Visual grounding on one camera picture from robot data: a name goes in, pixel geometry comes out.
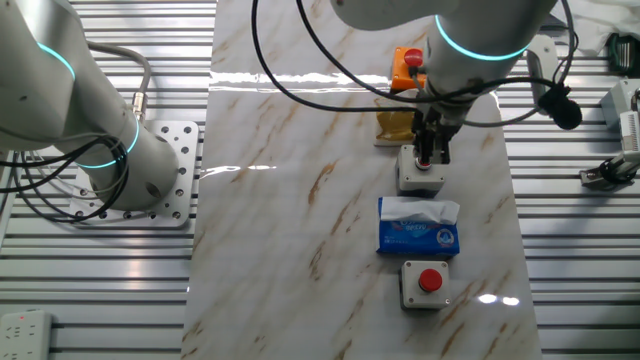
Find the mounting plate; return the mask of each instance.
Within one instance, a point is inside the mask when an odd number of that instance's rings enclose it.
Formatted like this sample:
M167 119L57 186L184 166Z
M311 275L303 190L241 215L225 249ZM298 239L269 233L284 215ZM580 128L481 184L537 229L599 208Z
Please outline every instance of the mounting plate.
M198 146L198 125L192 121L147 121L146 128L165 140L173 147L178 157L178 168L185 169L178 174L176 183L171 191L154 207L147 211L121 211L108 210L106 218L94 218L87 220L77 227L88 228L167 228L182 227L189 219L191 212L191 192L193 188L193 175L196 164L196 147ZM186 154L181 150L188 148ZM89 176L84 171L78 171L76 186L91 189ZM78 196L79 189L74 189ZM82 211L89 214L102 205L100 200L71 199L70 211L72 214Z

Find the tissue box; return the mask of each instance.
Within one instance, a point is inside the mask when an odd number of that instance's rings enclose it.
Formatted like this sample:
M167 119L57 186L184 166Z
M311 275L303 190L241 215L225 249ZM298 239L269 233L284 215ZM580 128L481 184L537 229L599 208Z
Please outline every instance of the tissue box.
M451 201L385 197L378 201L378 253L449 258L460 252L459 205Z

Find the white tissue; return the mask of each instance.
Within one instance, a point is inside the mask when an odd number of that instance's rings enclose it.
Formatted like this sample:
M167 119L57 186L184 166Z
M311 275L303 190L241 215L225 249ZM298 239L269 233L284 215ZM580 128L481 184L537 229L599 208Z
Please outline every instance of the white tissue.
M569 0L580 50L597 55L611 33L632 35L640 40L639 0ZM562 3L558 1L551 15L566 24Z
M460 205L453 201L425 200L412 197L383 197L381 221L418 221L455 225Z

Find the cyan light ring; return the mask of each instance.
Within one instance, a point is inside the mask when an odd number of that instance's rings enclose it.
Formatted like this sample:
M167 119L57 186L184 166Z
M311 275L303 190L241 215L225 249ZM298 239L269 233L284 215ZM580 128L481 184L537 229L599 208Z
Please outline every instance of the cyan light ring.
M38 46L40 46L40 49L42 49L44 52L46 52L47 54L53 56L54 58L58 59L64 66L67 67L67 69L69 69L69 72L71 72L71 76L73 77L73 80L76 80L76 73L75 71L73 71L73 68L71 67L71 64L69 64L69 62L62 57L62 55L58 54L57 52L55 52L53 49L51 49L50 47L40 44L38 43Z
M127 149L127 154L129 154L131 152L131 150L133 150L133 147L136 145L136 142L138 142L138 135L139 134L140 134L140 123L138 121L136 121L136 136L133 138L133 142L131 143L131 146L129 146L129 148ZM111 165L113 165L115 163L116 163L116 160L111 160L108 163L102 164L102 165L82 165L82 164L78 164L78 166L83 167L85 169L101 169L101 168L105 168L107 166L111 166Z
M438 15L436 15L436 25L438 26L438 30L440 31L440 35L442 36L442 38L454 49L456 49L458 52L460 52L461 54L464 54L470 58L473 59L478 59L478 60L483 60L483 61L503 61L503 60L508 60L517 56L522 55L522 53L527 50L527 48L529 47L529 45L525 46L524 48L522 48L521 50L518 50L514 53L511 54L507 54L507 55L499 55L499 56L494 56L494 55L482 55L482 54L478 54L478 53L474 53L473 51L467 50L465 48L463 48L462 46L458 45L455 41L453 41L453 39L451 39L449 37L449 35L447 35L447 33L444 31L444 28L442 27L442 24L440 24L440 17Z

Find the emergency stop button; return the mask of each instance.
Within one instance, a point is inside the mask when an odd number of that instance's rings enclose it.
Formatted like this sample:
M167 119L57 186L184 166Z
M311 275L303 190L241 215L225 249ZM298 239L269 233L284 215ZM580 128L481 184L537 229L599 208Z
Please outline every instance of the emergency stop button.
M409 67L422 66L422 50L420 49L407 50L407 52L404 53L404 62Z
M420 274L420 288L427 292L433 292L442 287L442 275L433 269L427 269Z

